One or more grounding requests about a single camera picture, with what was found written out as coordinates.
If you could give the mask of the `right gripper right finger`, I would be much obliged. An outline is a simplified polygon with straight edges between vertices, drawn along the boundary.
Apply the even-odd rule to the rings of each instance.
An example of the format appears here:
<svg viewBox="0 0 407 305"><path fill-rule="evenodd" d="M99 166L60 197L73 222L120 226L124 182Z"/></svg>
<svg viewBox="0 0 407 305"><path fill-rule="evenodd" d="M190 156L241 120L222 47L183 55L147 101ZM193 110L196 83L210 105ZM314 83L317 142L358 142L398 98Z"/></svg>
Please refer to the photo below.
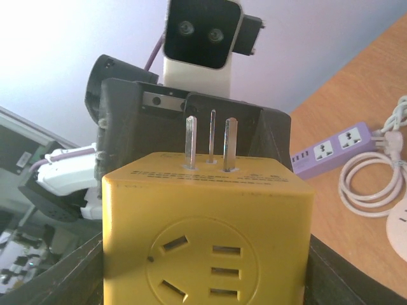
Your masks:
<svg viewBox="0 0 407 305"><path fill-rule="evenodd" d="M304 305L406 305L406 299L311 236Z"/></svg>

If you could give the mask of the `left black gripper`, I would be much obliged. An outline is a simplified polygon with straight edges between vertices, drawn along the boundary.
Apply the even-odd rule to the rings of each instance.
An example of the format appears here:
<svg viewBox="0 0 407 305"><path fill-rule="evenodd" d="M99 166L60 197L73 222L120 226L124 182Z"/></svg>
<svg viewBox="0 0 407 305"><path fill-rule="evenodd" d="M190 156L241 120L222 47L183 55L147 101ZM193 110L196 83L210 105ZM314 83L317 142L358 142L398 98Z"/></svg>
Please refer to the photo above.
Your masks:
<svg viewBox="0 0 407 305"><path fill-rule="evenodd" d="M291 118L263 106L158 84L158 77L101 55L85 105L98 126L95 179L155 152L271 158L291 168Z"/></svg>

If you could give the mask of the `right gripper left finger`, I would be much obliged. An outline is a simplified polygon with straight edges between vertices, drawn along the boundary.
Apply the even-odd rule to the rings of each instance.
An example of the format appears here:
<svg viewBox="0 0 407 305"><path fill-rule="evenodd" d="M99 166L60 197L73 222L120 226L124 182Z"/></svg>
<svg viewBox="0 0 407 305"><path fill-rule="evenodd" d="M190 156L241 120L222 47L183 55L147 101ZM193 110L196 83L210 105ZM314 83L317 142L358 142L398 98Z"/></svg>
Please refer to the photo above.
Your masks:
<svg viewBox="0 0 407 305"><path fill-rule="evenodd" d="M99 233L44 273L1 297L1 304L86 304L102 285Z"/></svg>

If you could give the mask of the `yellow cube socket adapter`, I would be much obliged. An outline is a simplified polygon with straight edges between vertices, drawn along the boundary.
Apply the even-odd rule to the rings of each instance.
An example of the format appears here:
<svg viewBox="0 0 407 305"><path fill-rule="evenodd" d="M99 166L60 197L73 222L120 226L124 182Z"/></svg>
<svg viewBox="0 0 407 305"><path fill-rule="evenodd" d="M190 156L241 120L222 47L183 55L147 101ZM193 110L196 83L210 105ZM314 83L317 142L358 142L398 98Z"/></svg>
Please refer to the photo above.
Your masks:
<svg viewBox="0 0 407 305"><path fill-rule="evenodd" d="M102 179L105 304L302 304L314 192L278 161L154 152Z"/></svg>

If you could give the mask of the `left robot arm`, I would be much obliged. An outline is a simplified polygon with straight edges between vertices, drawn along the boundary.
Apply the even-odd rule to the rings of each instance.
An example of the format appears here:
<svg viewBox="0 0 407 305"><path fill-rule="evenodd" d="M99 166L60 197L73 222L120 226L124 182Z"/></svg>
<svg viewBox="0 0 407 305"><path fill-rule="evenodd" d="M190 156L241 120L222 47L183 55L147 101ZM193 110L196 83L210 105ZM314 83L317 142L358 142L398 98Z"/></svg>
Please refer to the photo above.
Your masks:
<svg viewBox="0 0 407 305"><path fill-rule="evenodd" d="M237 154L272 158L291 168L291 118L267 107L158 84L158 76L102 55L86 87L85 105L98 126L94 144L48 144L19 185L46 216L61 222L99 220L102 177L155 152L181 153L186 118L197 119L197 153L221 155L228 118L238 122Z"/></svg>

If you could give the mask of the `pink round power strip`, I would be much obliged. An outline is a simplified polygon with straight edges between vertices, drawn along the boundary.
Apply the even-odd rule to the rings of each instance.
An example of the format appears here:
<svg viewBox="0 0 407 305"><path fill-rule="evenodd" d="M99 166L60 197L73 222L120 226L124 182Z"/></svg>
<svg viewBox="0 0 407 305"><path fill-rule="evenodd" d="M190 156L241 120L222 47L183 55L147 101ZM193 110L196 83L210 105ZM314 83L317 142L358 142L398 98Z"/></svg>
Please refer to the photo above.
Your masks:
<svg viewBox="0 0 407 305"><path fill-rule="evenodd" d="M373 192L377 177L352 181L360 170L371 165L387 165L392 171L390 180L382 189ZM397 152L388 155L364 152L353 157L342 168L338 193L342 203L351 212L365 218L384 218L387 239L395 253L406 260L406 162Z"/></svg>

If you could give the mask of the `purple power strip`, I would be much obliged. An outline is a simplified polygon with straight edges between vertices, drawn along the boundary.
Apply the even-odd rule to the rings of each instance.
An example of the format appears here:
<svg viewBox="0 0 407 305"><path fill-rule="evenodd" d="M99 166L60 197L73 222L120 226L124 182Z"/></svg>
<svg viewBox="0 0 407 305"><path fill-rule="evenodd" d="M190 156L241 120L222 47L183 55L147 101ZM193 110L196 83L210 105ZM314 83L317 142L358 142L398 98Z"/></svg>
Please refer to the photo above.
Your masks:
<svg viewBox="0 0 407 305"><path fill-rule="evenodd" d="M372 132L365 122L342 130L291 156L293 172L303 180L344 165L354 156L376 150Z"/></svg>

